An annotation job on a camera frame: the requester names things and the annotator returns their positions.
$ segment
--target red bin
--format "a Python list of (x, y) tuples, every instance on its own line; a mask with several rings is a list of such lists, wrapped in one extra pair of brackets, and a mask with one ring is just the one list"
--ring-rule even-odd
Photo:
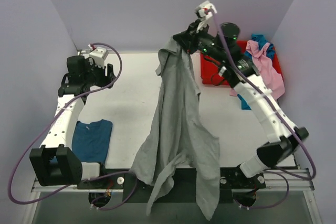
[[(241, 47), (242, 52), (245, 52), (247, 41), (241, 41), (240, 40), (237, 43)], [(273, 67), (279, 74), (281, 74), (281, 76), (283, 78), (280, 63), (279, 63), (279, 60), (278, 60), (278, 57), (277, 57), (277, 53), (275, 53), (275, 55), (274, 55)], [(204, 60), (203, 54), (201, 53), (201, 78), (202, 78), (202, 83), (203, 84), (217, 84), (217, 83), (220, 83), (223, 80), (223, 78), (220, 77), (219, 75), (217, 75), (217, 73), (218, 73), (218, 68), (214, 64), (212, 64), (211, 62), (208, 62), (208, 61)], [(222, 85), (228, 85), (227, 81), (224, 81), (222, 83)]]

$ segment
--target white table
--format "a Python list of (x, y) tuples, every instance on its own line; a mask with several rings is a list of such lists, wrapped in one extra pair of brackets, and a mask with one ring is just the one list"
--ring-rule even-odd
[[(89, 95), (80, 114), (83, 123), (101, 119), (113, 122), (106, 168), (130, 168), (150, 132), (161, 85), (161, 77), (155, 74), (157, 56), (122, 54), (120, 79), (112, 89)], [(229, 96), (229, 88), (202, 85), (199, 58), (193, 55), (196, 81), (202, 92), (201, 120), (212, 134), (219, 136), (221, 167), (235, 167), (252, 157), (267, 139), (253, 112), (241, 110), (240, 100)], [(113, 64), (117, 75), (116, 55), (110, 54), (106, 63)], [(295, 166), (294, 157), (289, 156), (279, 166)]]

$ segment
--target purple wall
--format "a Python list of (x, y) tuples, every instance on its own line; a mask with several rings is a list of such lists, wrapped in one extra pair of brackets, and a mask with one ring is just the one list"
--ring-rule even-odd
[[(106, 41), (121, 51), (155, 51), (196, 19), (205, 0), (52, 0), (78, 48)], [(222, 22), (252, 32), (274, 35), (293, 0), (210, 0)]]
[[(272, 42), (285, 75), (284, 111), (310, 132), (306, 145), (318, 174), (315, 196), (323, 223), (335, 223), (335, 0), (294, 0)], [(302, 152), (300, 164), (307, 167)]]
[[(25, 206), (7, 197), (9, 173), (53, 118), (66, 57), (76, 50), (50, 0), (0, 0), (0, 17), (0, 222), (16, 224), (22, 223)], [(34, 177), (26, 156), (14, 196), (26, 200)]]

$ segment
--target clothing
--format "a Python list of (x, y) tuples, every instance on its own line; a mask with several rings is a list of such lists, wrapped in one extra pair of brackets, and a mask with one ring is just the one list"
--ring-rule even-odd
[[(246, 51), (252, 55), (252, 61), (254, 65), (258, 68), (261, 77), (263, 78), (264, 84), (267, 88), (272, 90), (272, 96), (277, 100), (285, 92), (285, 85), (281, 74), (279, 74), (272, 65), (272, 60), (266, 57), (266, 51), (269, 43), (264, 44), (261, 50), (259, 50), (258, 42), (249, 40), (246, 45)], [(235, 96), (237, 92), (231, 89), (230, 95)], [(245, 100), (241, 98), (242, 107)]]
[(149, 215), (153, 203), (173, 188), (176, 166), (187, 163), (195, 167), (196, 202), (210, 220), (219, 201), (219, 140), (200, 121), (200, 91), (190, 55), (171, 38), (159, 50), (159, 61), (159, 102), (150, 134), (137, 152), (131, 171), (154, 186), (146, 209)]
[[(251, 40), (259, 43), (259, 50), (261, 50), (266, 43), (269, 43), (262, 34), (252, 34)], [(245, 51), (244, 55), (252, 59), (252, 55), (248, 51)], [(274, 45), (270, 43), (266, 51), (266, 56), (271, 60), (273, 60), (274, 55), (275, 55)]]
[(81, 162), (105, 164), (112, 127), (107, 120), (89, 124), (78, 121), (72, 138), (72, 152)]
[(251, 110), (250, 106), (247, 104), (247, 102), (244, 100), (244, 98), (242, 98), (242, 96), (240, 94), (238, 94), (237, 96), (241, 100), (242, 110)]

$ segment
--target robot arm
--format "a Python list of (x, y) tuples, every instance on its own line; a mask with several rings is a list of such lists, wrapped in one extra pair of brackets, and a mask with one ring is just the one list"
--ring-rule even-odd
[(244, 176), (251, 178), (265, 169), (275, 167), (278, 163), (291, 155), (298, 147), (297, 141), (278, 119), (264, 96), (268, 97), (277, 112), (282, 115), (301, 140), (305, 140), (308, 137), (308, 132), (304, 127), (298, 128), (286, 117), (277, 102), (271, 96), (272, 91), (266, 88), (252, 60), (241, 53), (241, 49), (236, 43), (240, 32), (239, 27), (232, 23), (223, 23), (221, 24), (221, 29), (236, 67), (248, 80), (262, 89), (264, 94), (259, 94), (235, 72), (227, 59), (219, 35), (217, 34), (216, 37), (213, 37), (207, 33), (209, 28), (208, 22), (213, 17), (211, 12), (206, 12), (207, 9), (210, 8), (216, 13), (214, 5), (209, 1), (202, 3), (195, 11), (198, 19), (191, 23), (186, 31), (174, 35), (173, 39), (186, 53), (193, 54), (199, 50), (204, 55), (207, 55), (205, 60), (218, 66), (218, 74), (223, 76), (229, 85), (245, 99), (262, 125), (268, 142), (257, 148), (254, 157), (239, 165), (239, 170)]
[[(64, 110), (50, 128), (40, 148), (33, 148), (29, 159), (42, 186), (78, 184), (81, 180), (100, 175), (99, 163), (82, 163), (71, 150), (78, 116), (92, 86), (104, 87), (115, 78), (113, 65), (104, 65), (105, 48), (96, 48), (88, 58), (82, 55), (67, 59), (68, 73), (58, 90), (56, 114)], [(75, 96), (82, 94), (66, 108)]]

